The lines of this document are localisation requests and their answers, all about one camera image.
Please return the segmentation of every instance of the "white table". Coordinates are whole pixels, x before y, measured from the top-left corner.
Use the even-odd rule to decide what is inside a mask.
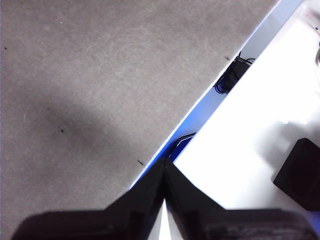
[[[305,211],[273,184],[295,142],[320,146],[320,1],[300,5],[175,165],[226,209]]]

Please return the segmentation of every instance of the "black device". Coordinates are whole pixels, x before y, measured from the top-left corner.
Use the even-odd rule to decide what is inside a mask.
[[[320,211],[320,148],[299,139],[273,183],[309,211]]]
[[[299,214],[225,210],[169,160],[158,160],[105,210],[47,212],[27,218],[13,240],[146,240],[163,199],[186,240],[317,240]]]
[[[191,133],[185,136],[180,137],[177,141],[175,141],[171,151],[169,153],[168,158],[173,162],[176,160],[178,155],[182,152],[182,150],[187,146],[187,144],[191,141],[191,139],[196,135],[196,133]]]

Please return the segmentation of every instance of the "gray carpet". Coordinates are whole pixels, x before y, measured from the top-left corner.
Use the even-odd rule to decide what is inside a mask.
[[[122,195],[276,2],[2,0],[1,239]]]

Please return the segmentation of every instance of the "black plastic part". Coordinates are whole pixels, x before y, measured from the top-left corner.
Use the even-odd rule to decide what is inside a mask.
[[[185,136],[180,137],[175,141],[174,146],[171,148],[171,151],[168,155],[168,158],[173,162],[182,152],[182,150],[187,146],[196,133],[191,133]]]
[[[230,92],[248,69],[248,64],[236,58],[214,85],[216,91],[220,94]]]
[[[298,140],[273,183],[306,210],[320,211],[320,148]]]
[[[166,161],[165,199],[185,240],[316,240],[299,214],[280,209],[225,210]]]
[[[105,210],[47,212],[27,218],[13,240],[146,240],[163,203],[164,165]]]
[[[223,209],[169,159],[160,159],[105,210],[32,216],[19,226],[13,240],[146,240],[164,198],[186,240],[317,239],[296,213]]]

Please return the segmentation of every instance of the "black box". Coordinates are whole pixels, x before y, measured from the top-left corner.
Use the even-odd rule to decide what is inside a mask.
[[[320,211],[320,148],[299,139],[273,183],[308,211]]]

